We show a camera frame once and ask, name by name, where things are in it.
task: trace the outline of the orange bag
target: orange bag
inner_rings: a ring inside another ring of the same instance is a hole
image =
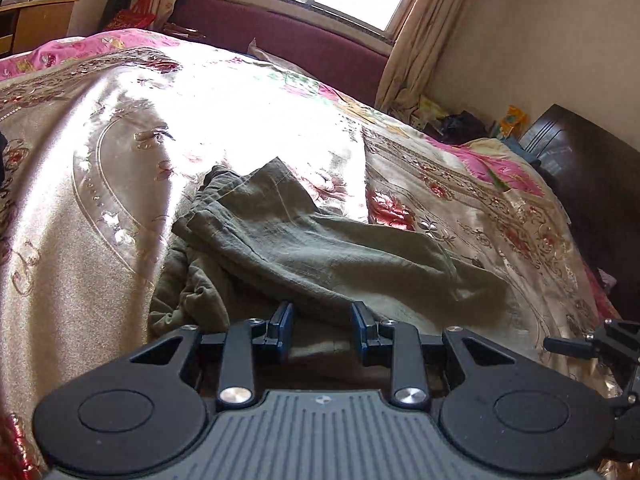
[[[156,15],[149,12],[151,0],[138,0],[131,9],[120,10],[104,30],[121,28],[147,28],[156,20]]]

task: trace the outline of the red plastic bag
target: red plastic bag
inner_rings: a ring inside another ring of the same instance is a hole
[[[119,11],[104,30],[147,28],[156,20],[156,15],[149,12],[150,6],[151,0],[138,0],[133,8]]]

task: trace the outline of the silver bolt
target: silver bolt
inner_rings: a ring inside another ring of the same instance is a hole
[[[427,398],[427,394],[420,388],[402,388],[394,394],[394,397],[398,402],[403,404],[420,404]]]
[[[224,402],[228,402],[229,404],[242,404],[243,402],[247,402],[251,399],[252,395],[251,390],[247,390],[242,386],[232,386],[222,390],[218,398]]]

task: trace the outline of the wooden desk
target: wooden desk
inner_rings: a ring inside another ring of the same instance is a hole
[[[0,7],[0,57],[64,38],[78,0],[33,0]]]

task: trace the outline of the drawer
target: drawer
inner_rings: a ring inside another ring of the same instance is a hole
[[[14,40],[14,35],[3,36],[0,38],[0,55],[6,54],[11,50],[11,42]]]

